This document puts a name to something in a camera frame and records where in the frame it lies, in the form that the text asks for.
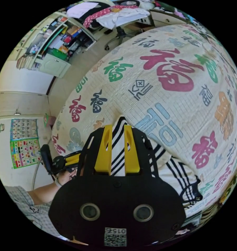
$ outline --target tiled floor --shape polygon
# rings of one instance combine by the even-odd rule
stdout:
[[[104,50],[104,45],[115,36],[116,32],[112,32],[109,35],[103,35],[89,50],[84,51],[84,53],[73,55],[70,61],[71,67],[68,69],[63,78],[56,78],[48,95],[50,113],[52,116],[57,117],[68,96],[85,74],[100,59],[118,46],[118,40],[116,40],[109,45],[109,51]]]

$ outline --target drawer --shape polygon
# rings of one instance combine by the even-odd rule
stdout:
[[[154,12],[151,11],[152,19],[156,21],[160,21],[169,25],[173,24],[186,24],[186,21],[180,20],[173,16],[161,13],[161,12]]]

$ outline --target camera lens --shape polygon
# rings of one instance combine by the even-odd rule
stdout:
[[[80,208],[81,216],[89,221],[93,221],[99,218],[100,210],[97,205],[92,203],[86,203]]]
[[[149,221],[153,216],[153,208],[149,205],[139,205],[133,211],[135,220],[139,222]]]

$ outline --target bookshelf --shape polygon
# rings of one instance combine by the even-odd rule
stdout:
[[[78,31],[74,38],[72,38],[73,35],[67,33],[72,27],[77,28]],[[88,50],[96,42],[93,35],[75,19],[55,12],[33,27],[17,44],[7,60],[16,61],[17,69],[38,70],[56,77],[63,77],[70,67],[70,58],[75,53],[75,51],[70,51],[71,53],[68,54],[68,50],[73,46],[67,47],[67,43],[63,43],[64,36],[71,37],[72,42],[76,44],[75,51],[77,46],[82,46],[81,43],[76,43],[80,36],[84,37],[84,41],[88,41],[86,43],[88,46],[84,45],[83,50]],[[56,38],[61,39],[65,48],[60,52],[64,53],[63,57],[59,57],[60,53],[51,53],[50,47]]]

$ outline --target bed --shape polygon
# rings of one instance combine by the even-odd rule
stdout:
[[[52,130],[56,150],[81,150],[120,115],[200,180],[187,218],[219,201],[237,172],[237,68],[220,42],[171,25],[116,47],[76,83]]]

